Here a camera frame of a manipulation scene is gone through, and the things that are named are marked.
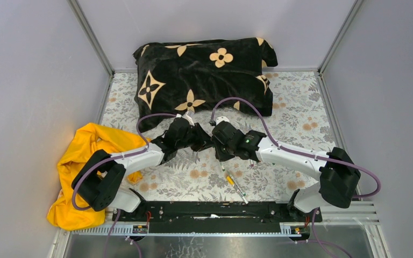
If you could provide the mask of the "yellow cap marker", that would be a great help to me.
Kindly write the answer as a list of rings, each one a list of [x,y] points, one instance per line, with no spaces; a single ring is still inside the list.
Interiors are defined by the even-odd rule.
[[[243,202],[245,204],[248,204],[249,201],[246,199],[246,193],[243,191],[241,186],[237,183],[237,181],[234,179],[232,175],[227,175],[226,176],[227,181],[232,185],[232,187],[235,189],[237,194],[242,198]]]

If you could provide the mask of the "clear cap pen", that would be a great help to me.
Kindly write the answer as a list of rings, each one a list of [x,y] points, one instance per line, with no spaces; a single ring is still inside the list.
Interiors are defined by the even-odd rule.
[[[241,195],[241,196],[246,196],[246,193],[242,189],[242,187],[238,184],[238,181],[235,179],[235,177],[229,172],[225,172],[225,178],[228,181],[228,183],[235,189],[235,191]]]

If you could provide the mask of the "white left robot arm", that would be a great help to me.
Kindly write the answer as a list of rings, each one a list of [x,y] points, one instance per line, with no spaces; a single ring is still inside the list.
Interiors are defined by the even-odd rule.
[[[98,212],[107,207],[123,210],[131,220],[138,221],[145,215],[142,198],[123,187],[122,181],[133,172],[170,161],[180,149],[199,152],[212,146],[211,137],[200,124],[178,117],[162,135],[144,147],[111,154],[97,150],[71,184],[72,205],[80,211]]]

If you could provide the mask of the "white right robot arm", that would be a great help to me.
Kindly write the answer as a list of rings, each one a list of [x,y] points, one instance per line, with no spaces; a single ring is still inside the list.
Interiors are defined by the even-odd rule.
[[[291,220],[301,221],[308,212],[321,206],[350,207],[361,174],[353,167],[352,160],[343,149],[335,147],[325,152],[285,144],[262,132],[251,130],[243,133],[227,119],[220,119],[214,125],[211,139],[218,161],[238,157],[279,164],[317,181],[293,193],[287,206]]]

